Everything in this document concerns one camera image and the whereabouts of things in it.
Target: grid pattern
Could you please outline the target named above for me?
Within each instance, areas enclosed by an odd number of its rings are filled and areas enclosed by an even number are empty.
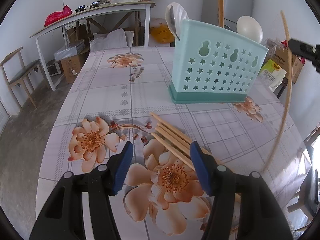
[[[140,53],[143,58],[136,75],[133,67],[110,68],[108,58],[127,52]],[[275,95],[256,79],[249,96],[260,106],[262,122],[251,120],[245,112],[239,112],[232,104],[174,104],[168,86],[172,73],[173,50],[160,48],[125,48],[93,52],[89,55],[83,69],[74,82],[50,134],[41,164],[36,198],[36,214],[47,200],[50,192],[64,172],[81,174],[82,160],[68,161],[68,143],[74,127],[81,125],[83,118],[93,120],[96,116],[118,125],[135,124],[144,127],[148,122],[152,128],[146,132],[127,129],[121,134],[127,136],[120,141],[117,152],[121,152],[126,141],[134,145],[133,163],[144,165],[142,149],[145,145],[140,138],[134,139],[134,133],[152,137],[157,121],[150,116],[153,111],[164,120],[181,129],[186,135],[207,148],[213,156],[220,159],[234,172],[248,175],[251,171],[260,171],[277,136],[283,106]],[[263,174],[263,178],[277,198],[280,206],[288,203],[301,184],[301,167],[310,168],[308,154],[304,151],[303,141],[288,116],[281,143],[276,157]],[[112,154],[107,150],[104,163]],[[118,230],[122,239],[165,238],[200,239],[200,221],[188,220],[186,231],[181,235],[167,236],[153,223],[149,215],[144,222],[134,222],[126,213],[123,197],[127,187],[116,197],[110,198]]]

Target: refrigerator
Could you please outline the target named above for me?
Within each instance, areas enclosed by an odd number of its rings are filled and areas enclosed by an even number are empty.
[[[224,0],[225,28],[236,32],[236,23],[241,16],[252,15],[253,0]],[[203,0],[201,21],[217,25],[218,1]]]

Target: teal plastic basket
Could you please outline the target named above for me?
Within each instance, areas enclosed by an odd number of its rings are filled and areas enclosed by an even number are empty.
[[[238,33],[194,20],[183,20],[176,40],[172,101],[244,102],[268,49]]]

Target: orange bag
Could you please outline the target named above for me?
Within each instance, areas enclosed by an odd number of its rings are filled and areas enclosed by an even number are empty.
[[[174,42],[174,36],[170,32],[167,25],[161,24],[159,27],[151,27],[150,34],[159,43],[171,43]]]

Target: floor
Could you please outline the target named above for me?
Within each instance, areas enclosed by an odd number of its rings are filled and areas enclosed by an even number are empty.
[[[55,92],[42,82],[19,116],[0,137],[0,205],[17,232],[28,239],[36,221],[36,190],[43,152],[60,108],[71,88],[64,79]]]

